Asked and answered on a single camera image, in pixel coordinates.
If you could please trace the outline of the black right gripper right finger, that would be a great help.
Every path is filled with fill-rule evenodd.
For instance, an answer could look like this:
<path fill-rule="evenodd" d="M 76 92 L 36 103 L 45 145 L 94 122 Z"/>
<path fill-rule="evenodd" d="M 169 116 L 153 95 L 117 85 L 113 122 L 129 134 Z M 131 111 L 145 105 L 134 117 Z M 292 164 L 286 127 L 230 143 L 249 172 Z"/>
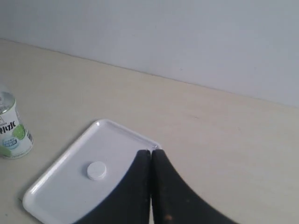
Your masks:
<path fill-rule="evenodd" d="M 152 151 L 151 200 L 156 224 L 235 223 L 186 184 L 162 149 Z"/>

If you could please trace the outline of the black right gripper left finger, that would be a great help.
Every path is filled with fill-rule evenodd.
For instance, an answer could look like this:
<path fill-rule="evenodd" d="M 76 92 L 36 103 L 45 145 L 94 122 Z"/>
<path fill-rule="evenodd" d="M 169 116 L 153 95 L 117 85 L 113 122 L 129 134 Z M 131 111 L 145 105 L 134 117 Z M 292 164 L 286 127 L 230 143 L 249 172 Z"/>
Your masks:
<path fill-rule="evenodd" d="M 150 218 L 149 150 L 139 150 L 113 191 L 78 224 L 148 224 Z"/>

